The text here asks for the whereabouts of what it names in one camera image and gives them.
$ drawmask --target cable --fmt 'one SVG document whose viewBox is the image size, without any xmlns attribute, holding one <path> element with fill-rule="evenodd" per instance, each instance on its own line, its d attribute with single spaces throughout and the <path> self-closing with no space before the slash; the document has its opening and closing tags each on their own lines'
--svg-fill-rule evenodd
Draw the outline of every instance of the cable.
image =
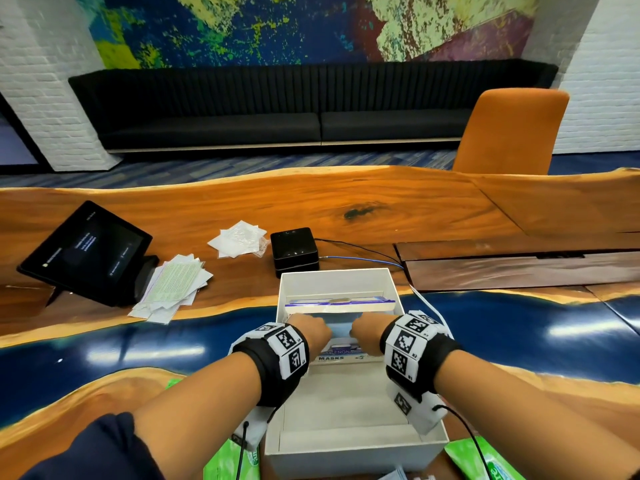
<svg viewBox="0 0 640 480">
<path fill-rule="evenodd" d="M 363 249 L 363 250 L 368 251 L 370 253 L 379 254 L 380 256 L 384 256 L 385 258 L 389 258 L 392 261 L 395 261 L 396 263 L 398 263 L 399 265 L 402 266 L 402 262 L 398 261 L 398 259 L 396 259 L 396 258 L 394 258 L 392 256 L 389 256 L 388 254 L 384 254 L 384 253 L 381 253 L 379 251 L 374 251 L 373 249 L 363 248 L 362 246 L 359 246 L 357 244 L 352 244 L 350 242 L 344 242 L 344 241 L 334 241 L 332 239 L 320 239 L 319 237 L 315 237 L 314 240 L 315 241 L 323 241 L 323 242 L 335 242 L 335 243 L 338 243 L 338 244 L 346 244 L 347 246 L 353 246 L 354 248 Z"/>
<path fill-rule="evenodd" d="M 480 460 L 482 460 L 482 464 L 484 465 L 484 469 L 486 470 L 487 478 L 489 478 L 489 480 L 491 480 L 493 477 L 491 476 L 491 472 L 489 471 L 489 466 L 487 466 L 487 464 L 486 464 L 486 460 L 484 459 L 484 455 L 482 454 L 482 450 L 480 450 L 480 445 L 478 444 L 478 442 L 476 440 L 476 437 L 473 434 L 473 431 L 471 431 L 471 428 L 469 428 L 469 425 L 467 424 L 467 421 L 462 419 L 462 416 L 460 416 L 452 408 L 450 408 L 448 406 L 445 406 L 444 404 L 437 404 L 436 406 L 433 407 L 432 411 L 437 411 L 439 409 L 446 409 L 448 412 L 453 414 L 453 416 L 455 416 L 456 418 L 460 419 L 460 422 L 465 425 L 465 428 L 467 428 L 467 431 L 469 432 L 469 435 L 471 435 L 471 439 L 476 444 L 476 448 L 478 450 L 478 454 L 480 455 Z"/>
<path fill-rule="evenodd" d="M 416 295 L 418 298 L 420 298 L 421 302 L 423 302 L 425 305 L 427 305 L 431 309 L 431 311 L 438 316 L 438 318 L 440 319 L 440 321 L 444 325 L 444 328 L 447 329 L 447 335 L 450 338 L 453 338 L 453 334 L 451 332 L 451 329 L 449 328 L 449 325 L 447 324 L 447 321 L 444 320 L 444 317 L 440 314 L 439 311 L 437 311 L 436 307 L 433 306 L 432 304 L 430 304 L 427 301 L 427 298 L 423 297 L 422 294 L 420 293 L 420 291 L 416 290 L 412 285 L 409 285 L 409 287 L 411 288 L 411 291 L 413 291 L 413 294 Z"/>
<path fill-rule="evenodd" d="M 240 480 L 240 471 L 242 469 L 242 457 L 244 456 L 244 441 L 246 439 L 246 429 L 249 428 L 249 421 L 245 421 L 242 425 L 242 445 L 240 445 L 240 459 L 238 460 L 238 473 L 236 473 L 236 480 Z"/>
<path fill-rule="evenodd" d="M 404 266 L 402 266 L 401 264 L 395 263 L 395 262 L 391 262 L 391 261 L 380 261 L 380 259 L 367 259 L 367 258 L 355 258 L 355 257 L 351 257 L 351 256 L 320 256 L 319 259 L 357 259 L 358 261 L 371 261 L 371 262 L 381 262 L 384 264 L 389 264 L 391 266 L 398 266 L 402 269 L 404 269 Z"/>
</svg>

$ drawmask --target white cable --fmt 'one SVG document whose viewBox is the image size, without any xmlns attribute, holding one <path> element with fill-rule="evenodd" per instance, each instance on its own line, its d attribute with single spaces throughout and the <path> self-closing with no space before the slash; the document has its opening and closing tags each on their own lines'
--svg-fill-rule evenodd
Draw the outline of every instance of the white cable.
<svg viewBox="0 0 640 480">
<path fill-rule="evenodd" d="M 453 338 L 453 334 L 451 332 L 451 329 L 449 328 L 449 325 L 447 325 L 447 321 L 444 320 L 444 317 L 440 314 L 439 311 L 437 311 L 436 307 L 433 306 L 432 304 L 430 304 L 427 301 L 427 298 L 423 297 L 421 295 L 421 293 L 418 290 L 416 290 L 413 286 L 409 285 L 409 287 L 411 288 L 411 291 L 413 291 L 413 294 L 416 295 L 418 298 L 420 298 L 421 302 L 423 302 L 425 305 L 427 305 L 429 307 L 429 309 L 438 316 L 438 318 L 440 319 L 440 321 L 444 325 L 444 328 L 447 329 L 447 335 L 450 336 L 450 338 Z"/>
</svg>

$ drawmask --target colorful mural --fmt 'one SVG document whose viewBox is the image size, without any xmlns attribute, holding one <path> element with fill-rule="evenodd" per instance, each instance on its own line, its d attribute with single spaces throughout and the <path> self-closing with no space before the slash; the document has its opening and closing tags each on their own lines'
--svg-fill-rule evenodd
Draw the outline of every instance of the colorful mural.
<svg viewBox="0 0 640 480">
<path fill-rule="evenodd" d="M 107 68 L 521 55 L 538 0 L 77 0 Z"/>
</svg>

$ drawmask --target hand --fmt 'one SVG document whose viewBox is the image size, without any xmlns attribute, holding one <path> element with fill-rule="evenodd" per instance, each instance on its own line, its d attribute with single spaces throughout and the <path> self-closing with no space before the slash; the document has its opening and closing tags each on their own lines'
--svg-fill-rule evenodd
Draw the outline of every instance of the hand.
<svg viewBox="0 0 640 480">
<path fill-rule="evenodd" d="M 300 330 L 307 339 L 309 355 L 311 355 L 309 362 L 312 362 L 329 343 L 332 332 L 322 318 L 296 313 L 289 317 L 287 323 Z"/>
<path fill-rule="evenodd" d="M 357 339 L 360 348 L 369 355 L 382 355 L 380 337 L 389 323 L 397 318 L 379 312 L 364 312 L 351 325 L 351 336 Z"/>
</svg>

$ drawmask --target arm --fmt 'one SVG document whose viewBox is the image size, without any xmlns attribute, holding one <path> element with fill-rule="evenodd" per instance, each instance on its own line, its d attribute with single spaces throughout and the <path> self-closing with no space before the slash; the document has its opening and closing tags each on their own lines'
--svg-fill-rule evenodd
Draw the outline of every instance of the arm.
<svg viewBox="0 0 640 480">
<path fill-rule="evenodd" d="M 396 317 L 364 314 L 352 335 L 370 355 Z M 640 452 L 542 391 L 493 364 L 453 351 L 434 386 L 489 443 L 528 479 L 627 480 Z"/>
<path fill-rule="evenodd" d="M 307 339 L 311 360 L 331 337 L 320 318 L 293 315 L 289 323 Z M 133 413 L 138 436 L 166 480 L 204 468 L 260 400 L 252 359 L 233 353 L 184 379 Z"/>
</svg>

